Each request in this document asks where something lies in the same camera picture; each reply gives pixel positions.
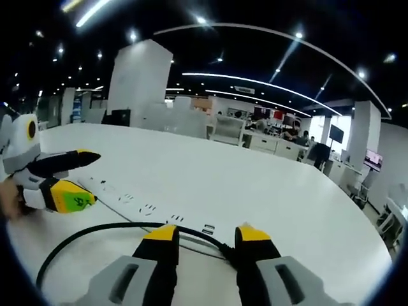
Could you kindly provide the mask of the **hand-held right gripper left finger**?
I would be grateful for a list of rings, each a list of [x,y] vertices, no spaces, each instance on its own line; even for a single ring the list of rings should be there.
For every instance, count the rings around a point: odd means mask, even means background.
[[[132,256],[96,274],[86,305],[171,305],[177,285],[179,229],[164,225],[146,234]]]

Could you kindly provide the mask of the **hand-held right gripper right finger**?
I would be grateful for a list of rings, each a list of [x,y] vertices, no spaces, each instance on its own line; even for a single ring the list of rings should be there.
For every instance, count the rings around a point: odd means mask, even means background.
[[[242,305],[335,305],[323,281],[270,236],[244,223],[235,229],[237,287]]]

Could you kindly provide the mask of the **person's left hand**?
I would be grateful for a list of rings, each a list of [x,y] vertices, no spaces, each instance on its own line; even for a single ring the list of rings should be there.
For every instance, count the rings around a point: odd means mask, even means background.
[[[1,183],[1,212],[5,218],[16,220],[22,215],[19,202],[17,185],[10,178],[4,180]]]

